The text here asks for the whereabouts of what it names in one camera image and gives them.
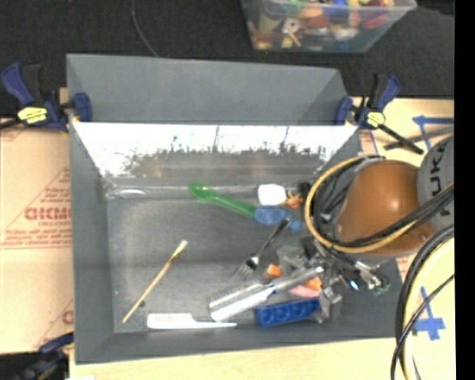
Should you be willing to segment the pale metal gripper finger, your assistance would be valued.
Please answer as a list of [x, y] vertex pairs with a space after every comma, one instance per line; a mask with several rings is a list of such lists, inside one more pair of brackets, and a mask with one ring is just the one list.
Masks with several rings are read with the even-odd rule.
[[332, 287], [324, 288], [319, 296], [321, 318], [323, 321], [334, 321], [341, 316], [343, 297]]
[[309, 257], [304, 249], [281, 248], [279, 250], [279, 267], [282, 272], [293, 272], [309, 266]]

